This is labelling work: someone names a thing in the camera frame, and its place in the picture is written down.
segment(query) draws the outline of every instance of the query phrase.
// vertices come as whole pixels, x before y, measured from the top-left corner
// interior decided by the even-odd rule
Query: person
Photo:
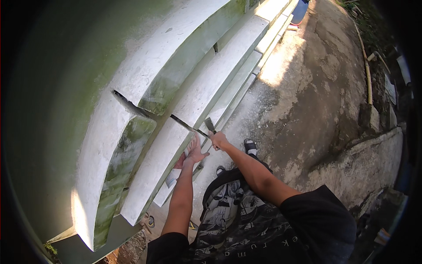
[[[147,263],[346,263],[356,223],[325,186],[301,193],[277,179],[260,161],[252,140],[246,153],[221,132],[210,138],[237,168],[217,169],[203,198],[196,238],[187,234],[192,214],[192,170],[201,153],[196,134],[170,200],[161,236],[148,244]]]

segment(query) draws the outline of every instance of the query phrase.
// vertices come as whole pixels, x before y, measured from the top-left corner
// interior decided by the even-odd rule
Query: graphic t-shirt
[[[147,263],[346,263],[353,251],[356,223],[325,185],[276,207],[232,170],[203,206],[195,241],[165,234],[148,244]]]

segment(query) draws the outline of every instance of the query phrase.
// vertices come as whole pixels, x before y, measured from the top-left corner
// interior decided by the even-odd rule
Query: foot
[[[246,154],[254,154],[255,156],[257,155],[257,146],[251,139],[245,139],[243,143],[245,144]]]
[[[224,173],[226,171],[226,169],[223,166],[218,166],[217,167],[217,177],[220,176],[222,173]]]

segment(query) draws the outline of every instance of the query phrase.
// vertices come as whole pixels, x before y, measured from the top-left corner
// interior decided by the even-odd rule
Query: blade
[[[205,134],[204,132],[202,132],[199,129],[194,129],[191,126],[189,126],[188,124],[186,124],[185,122],[183,122],[182,120],[178,119],[175,115],[171,115],[171,118],[173,118],[177,123],[179,123],[181,126],[183,126],[184,128],[186,128],[187,130],[191,131],[191,132],[198,132],[199,134],[203,135],[206,138],[210,138],[207,134]]]
[[[207,126],[208,130],[210,131],[214,131],[214,125],[212,124],[211,118],[208,117],[207,119],[204,120],[205,125]]]

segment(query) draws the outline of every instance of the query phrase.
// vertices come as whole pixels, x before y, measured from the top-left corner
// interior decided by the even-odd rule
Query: black sandal
[[[243,141],[243,144],[245,144],[245,152],[246,152],[246,154],[248,154],[248,151],[249,150],[256,150],[257,149],[257,146],[255,145],[255,143],[254,143],[254,141],[252,139],[245,139]]]
[[[223,166],[218,166],[217,169],[215,170],[215,173],[217,174],[217,177],[219,177],[224,172],[226,172],[226,169]]]

